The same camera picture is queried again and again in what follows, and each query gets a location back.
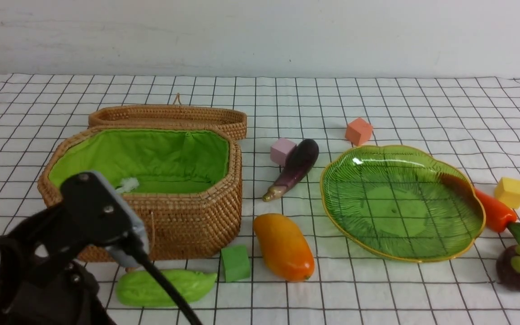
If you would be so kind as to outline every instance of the leaf-shaped plate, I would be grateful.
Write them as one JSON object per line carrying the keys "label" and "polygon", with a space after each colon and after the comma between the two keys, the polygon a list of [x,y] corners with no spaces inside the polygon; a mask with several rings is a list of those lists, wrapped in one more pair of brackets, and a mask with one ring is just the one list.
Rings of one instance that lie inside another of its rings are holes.
{"label": "leaf-shaped plate", "polygon": [[[467,193],[443,183],[443,175],[466,181]],[[326,214],[346,237],[389,259],[452,259],[485,228],[468,178],[409,146],[348,150],[324,169],[320,191]]]}

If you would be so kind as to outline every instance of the green fabric lining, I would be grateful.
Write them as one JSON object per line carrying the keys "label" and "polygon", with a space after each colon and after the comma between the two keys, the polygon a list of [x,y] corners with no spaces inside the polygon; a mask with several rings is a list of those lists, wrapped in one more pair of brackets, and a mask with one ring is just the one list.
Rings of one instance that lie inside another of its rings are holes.
{"label": "green fabric lining", "polygon": [[49,174],[59,187],[82,171],[102,173],[114,187],[136,177],[132,193],[199,193],[228,172],[229,144],[202,131],[111,129],[70,148]]}

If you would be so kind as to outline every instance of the basket lid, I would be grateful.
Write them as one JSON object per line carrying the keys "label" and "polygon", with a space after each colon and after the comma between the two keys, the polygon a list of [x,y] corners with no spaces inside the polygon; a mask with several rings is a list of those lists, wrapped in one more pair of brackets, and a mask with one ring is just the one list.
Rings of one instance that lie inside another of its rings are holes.
{"label": "basket lid", "polygon": [[216,107],[184,106],[180,94],[171,105],[123,105],[105,107],[91,113],[88,126],[98,125],[173,125],[216,127],[235,140],[246,138],[246,113]]}

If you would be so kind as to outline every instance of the screw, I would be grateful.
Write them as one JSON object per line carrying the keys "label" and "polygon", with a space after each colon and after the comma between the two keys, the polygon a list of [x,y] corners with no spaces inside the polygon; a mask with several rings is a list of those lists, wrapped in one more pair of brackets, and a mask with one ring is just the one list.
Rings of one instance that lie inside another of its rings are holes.
{"label": "screw", "polygon": [[86,173],[81,173],[78,176],[78,178],[79,178],[80,181],[88,181],[89,180],[89,175],[87,175]]}
{"label": "screw", "polygon": [[71,276],[71,280],[73,283],[79,283],[81,281],[81,276],[79,276],[78,274],[74,274]]}
{"label": "screw", "polygon": [[111,214],[112,212],[114,212],[113,205],[104,206],[103,207],[103,212],[104,212],[104,214]]}

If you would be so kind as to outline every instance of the yellow block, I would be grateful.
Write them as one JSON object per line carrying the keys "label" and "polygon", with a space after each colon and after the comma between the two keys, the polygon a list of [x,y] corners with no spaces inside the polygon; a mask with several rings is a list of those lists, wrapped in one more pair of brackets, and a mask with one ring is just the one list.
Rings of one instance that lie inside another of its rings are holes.
{"label": "yellow block", "polygon": [[495,197],[509,208],[520,207],[520,179],[501,177],[501,181],[495,187]]}

